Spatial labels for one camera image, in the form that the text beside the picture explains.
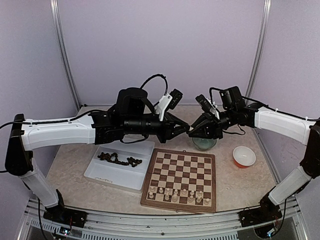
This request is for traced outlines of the wooden chess board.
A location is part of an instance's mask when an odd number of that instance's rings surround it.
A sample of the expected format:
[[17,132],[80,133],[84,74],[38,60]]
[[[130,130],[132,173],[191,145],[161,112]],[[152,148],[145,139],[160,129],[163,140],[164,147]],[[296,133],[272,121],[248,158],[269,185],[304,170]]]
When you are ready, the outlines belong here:
[[[169,200],[165,200],[165,189],[171,189]],[[172,202],[174,190],[178,190],[177,202]],[[183,189],[187,195],[181,195]],[[188,202],[190,191],[194,191],[193,202]],[[203,191],[202,201],[196,203],[198,191]],[[217,210],[216,161],[213,154],[177,151],[163,148],[153,150],[144,178],[140,204],[144,207],[179,212],[211,214]]]

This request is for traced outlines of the white plastic divided tray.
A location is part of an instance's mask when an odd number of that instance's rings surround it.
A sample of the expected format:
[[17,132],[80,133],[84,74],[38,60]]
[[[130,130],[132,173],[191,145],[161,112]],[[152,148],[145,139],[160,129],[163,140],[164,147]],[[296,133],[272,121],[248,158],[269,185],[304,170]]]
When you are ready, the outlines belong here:
[[[133,143],[134,139],[127,137],[124,141],[129,144],[114,141],[100,145],[85,170],[84,177],[98,184],[141,193],[155,143],[148,140]],[[96,177],[113,183],[95,180]]]

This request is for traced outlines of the white knight piece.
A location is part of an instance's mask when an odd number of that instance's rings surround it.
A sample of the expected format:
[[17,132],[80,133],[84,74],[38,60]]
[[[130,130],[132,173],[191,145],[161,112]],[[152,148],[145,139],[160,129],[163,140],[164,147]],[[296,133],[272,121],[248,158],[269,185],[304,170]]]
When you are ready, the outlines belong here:
[[201,201],[202,201],[202,197],[201,196],[196,198],[196,203],[200,203]]

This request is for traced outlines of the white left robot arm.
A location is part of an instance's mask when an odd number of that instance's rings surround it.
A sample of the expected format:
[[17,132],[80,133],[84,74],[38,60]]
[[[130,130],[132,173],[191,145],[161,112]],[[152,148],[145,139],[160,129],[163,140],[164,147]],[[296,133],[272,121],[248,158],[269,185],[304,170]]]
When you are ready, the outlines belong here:
[[155,135],[165,143],[190,130],[186,122],[171,114],[182,96],[174,89],[153,105],[144,89],[129,87],[119,91],[116,103],[108,110],[94,109],[73,118],[46,120],[25,119],[17,114],[11,123],[5,169],[37,196],[45,208],[45,219],[81,228],[87,213],[65,207],[62,194],[37,167],[33,151],[67,144],[108,144],[125,135]]

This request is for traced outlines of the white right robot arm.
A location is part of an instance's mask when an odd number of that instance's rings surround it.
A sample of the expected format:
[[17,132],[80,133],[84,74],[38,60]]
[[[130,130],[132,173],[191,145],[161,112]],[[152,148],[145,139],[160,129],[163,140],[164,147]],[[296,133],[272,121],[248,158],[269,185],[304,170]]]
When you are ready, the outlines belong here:
[[320,175],[320,121],[285,113],[257,100],[247,105],[246,97],[242,96],[237,86],[221,89],[219,95],[223,111],[217,110],[202,94],[195,98],[203,113],[191,125],[189,137],[222,139],[229,127],[239,125],[269,130],[306,146],[299,166],[260,200],[258,208],[239,212],[242,227],[280,219],[283,216],[280,204],[301,192]]

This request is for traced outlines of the green ceramic bowl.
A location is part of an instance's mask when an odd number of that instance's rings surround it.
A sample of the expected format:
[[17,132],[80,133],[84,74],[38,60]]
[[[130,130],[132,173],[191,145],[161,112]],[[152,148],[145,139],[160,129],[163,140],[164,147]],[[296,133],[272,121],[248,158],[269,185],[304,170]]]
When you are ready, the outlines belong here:
[[202,151],[202,152],[206,152],[206,151],[209,151],[210,149],[212,149],[217,144],[217,140],[216,139],[193,137],[192,143],[197,150]]

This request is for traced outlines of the orange white bowl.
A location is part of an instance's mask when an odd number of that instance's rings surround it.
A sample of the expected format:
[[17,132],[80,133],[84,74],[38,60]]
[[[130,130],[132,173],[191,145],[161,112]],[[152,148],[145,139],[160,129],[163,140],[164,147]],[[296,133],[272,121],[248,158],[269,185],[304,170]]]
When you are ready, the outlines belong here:
[[248,168],[256,162],[256,154],[246,146],[237,146],[233,152],[234,164],[239,168]]

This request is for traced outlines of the white queen piece lying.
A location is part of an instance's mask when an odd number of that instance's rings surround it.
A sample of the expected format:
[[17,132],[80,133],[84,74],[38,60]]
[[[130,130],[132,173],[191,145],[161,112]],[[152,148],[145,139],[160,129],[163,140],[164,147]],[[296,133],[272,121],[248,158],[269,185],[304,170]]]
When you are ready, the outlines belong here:
[[106,178],[95,177],[94,179],[97,180],[97,181],[104,182],[104,183],[109,183],[109,184],[112,184],[112,183],[113,183],[112,180],[109,180],[109,179],[106,179]]

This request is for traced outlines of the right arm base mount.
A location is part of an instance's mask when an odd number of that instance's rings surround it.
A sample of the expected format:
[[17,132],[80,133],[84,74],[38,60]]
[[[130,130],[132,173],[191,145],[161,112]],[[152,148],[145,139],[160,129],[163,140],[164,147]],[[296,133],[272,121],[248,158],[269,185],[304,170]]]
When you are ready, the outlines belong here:
[[257,207],[253,209],[245,209],[238,213],[242,227],[249,227],[270,222],[283,217],[278,206],[274,208]]

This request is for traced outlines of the right aluminium frame post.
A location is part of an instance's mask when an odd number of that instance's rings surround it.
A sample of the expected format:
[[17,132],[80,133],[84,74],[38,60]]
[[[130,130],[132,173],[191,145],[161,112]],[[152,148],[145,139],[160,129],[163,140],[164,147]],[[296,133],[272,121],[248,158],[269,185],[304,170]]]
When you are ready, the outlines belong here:
[[254,91],[254,86],[257,80],[257,75],[259,71],[259,66],[261,62],[261,58],[263,55],[263,49],[265,44],[265,38],[267,35],[267,28],[269,23],[269,17],[271,12],[271,5],[272,0],[264,0],[263,1],[263,9],[262,9],[262,16],[260,21],[260,28],[259,28],[259,34],[257,39],[257,46],[255,50],[255,55],[253,59],[253,64],[250,72],[249,82],[248,86],[245,92],[246,101],[248,102],[248,98],[252,96],[252,93]]

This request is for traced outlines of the aluminium frame post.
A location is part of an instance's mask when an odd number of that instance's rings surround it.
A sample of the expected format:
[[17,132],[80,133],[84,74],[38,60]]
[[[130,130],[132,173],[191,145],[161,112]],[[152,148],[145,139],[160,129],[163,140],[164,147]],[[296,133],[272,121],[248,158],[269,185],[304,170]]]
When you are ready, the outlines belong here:
[[72,75],[72,70],[67,54],[67,49],[64,41],[64,34],[63,34],[63,28],[62,28],[62,22],[60,17],[60,11],[59,11],[59,3],[57,0],[50,0],[50,7],[51,7],[51,13],[53,17],[53,23],[55,26],[55,32],[58,40],[59,45],[59,51],[67,79],[67,84],[69,86],[71,97],[74,102],[74,105],[77,110],[81,109],[81,101],[80,97],[76,88],[76,84]]
[[257,46],[255,50],[255,55],[253,59],[253,64],[250,72],[249,82],[248,86],[245,92],[246,101],[248,102],[248,98],[252,96],[252,93],[254,91],[254,86],[257,80],[257,75],[259,71],[259,66],[261,62],[261,58],[263,55],[263,49],[265,44],[265,38],[267,35],[267,28],[269,23],[269,17],[271,12],[271,5],[272,0],[264,0],[263,1],[263,9],[262,9],[262,16],[260,21],[260,28],[259,28],[259,34],[257,39]]

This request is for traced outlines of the front aluminium rail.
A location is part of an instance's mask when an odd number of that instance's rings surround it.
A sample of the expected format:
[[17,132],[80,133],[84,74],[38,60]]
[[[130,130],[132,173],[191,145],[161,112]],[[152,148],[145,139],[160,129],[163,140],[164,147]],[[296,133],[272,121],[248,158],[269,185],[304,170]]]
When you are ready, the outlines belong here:
[[44,207],[30,199],[17,240],[307,240],[297,201],[289,198],[285,218],[242,226],[239,210],[214,214],[146,215],[86,210],[83,227],[44,219]]

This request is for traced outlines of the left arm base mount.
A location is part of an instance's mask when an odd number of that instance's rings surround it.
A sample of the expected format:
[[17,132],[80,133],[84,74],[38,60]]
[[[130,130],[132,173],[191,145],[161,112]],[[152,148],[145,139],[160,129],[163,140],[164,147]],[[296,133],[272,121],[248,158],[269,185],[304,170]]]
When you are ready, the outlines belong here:
[[85,211],[57,205],[46,208],[43,217],[46,220],[68,225],[70,227],[83,228],[86,223],[87,215],[88,214]]

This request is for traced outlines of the left aluminium frame post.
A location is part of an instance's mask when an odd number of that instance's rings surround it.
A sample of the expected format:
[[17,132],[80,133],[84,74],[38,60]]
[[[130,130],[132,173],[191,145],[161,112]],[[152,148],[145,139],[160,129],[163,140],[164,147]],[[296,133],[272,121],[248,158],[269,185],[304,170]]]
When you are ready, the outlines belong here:
[[57,0],[50,0],[50,7],[51,7],[51,13],[53,17],[53,23],[55,26],[55,32],[58,40],[59,45],[59,51],[67,79],[67,84],[69,86],[71,97],[74,102],[74,105],[77,110],[81,109],[81,101],[80,97],[76,88],[76,84],[72,75],[72,70],[67,54],[67,49],[64,41],[64,34],[63,34],[63,28],[62,28],[62,22],[60,17],[60,11],[59,11],[59,3]]

